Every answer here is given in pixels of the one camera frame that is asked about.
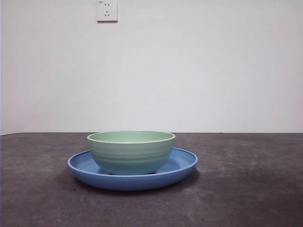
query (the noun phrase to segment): gray table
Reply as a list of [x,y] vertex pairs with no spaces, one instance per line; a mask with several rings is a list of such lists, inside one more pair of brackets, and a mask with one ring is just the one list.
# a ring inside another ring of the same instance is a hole
[[176,133],[196,170],[142,192],[72,175],[67,159],[88,149],[88,134],[1,136],[2,227],[303,226],[303,134]]

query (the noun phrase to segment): plastic bowl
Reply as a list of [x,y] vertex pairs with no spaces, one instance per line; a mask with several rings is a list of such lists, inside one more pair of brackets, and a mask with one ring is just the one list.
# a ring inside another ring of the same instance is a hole
[[115,175],[150,174],[168,160],[176,136],[160,131],[112,131],[87,137],[94,161]]

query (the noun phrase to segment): electrical socket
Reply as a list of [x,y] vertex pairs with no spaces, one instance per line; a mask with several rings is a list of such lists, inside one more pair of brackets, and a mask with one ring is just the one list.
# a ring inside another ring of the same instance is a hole
[[118,1],[98,0],[97,21],[118,21]]

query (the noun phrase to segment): ridged bowl exterior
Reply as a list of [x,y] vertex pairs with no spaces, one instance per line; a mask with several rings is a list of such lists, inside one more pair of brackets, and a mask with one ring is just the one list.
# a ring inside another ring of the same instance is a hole
[[106,143],[88,140],[97,165],[115,175],[150,174],[168,160],[175,138],[150,143]]

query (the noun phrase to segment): plate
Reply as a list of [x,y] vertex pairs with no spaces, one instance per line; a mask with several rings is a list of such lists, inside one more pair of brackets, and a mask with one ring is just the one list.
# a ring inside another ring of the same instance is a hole
[[161,188],[183,180],[195,168],[195,154],[173,148],[168,161],[157,171],[146,175],[112,175],[101,169],[90,151],[84,151],[68,159],[68,166],[82,182],[91,186],[117,191],[139,191]]

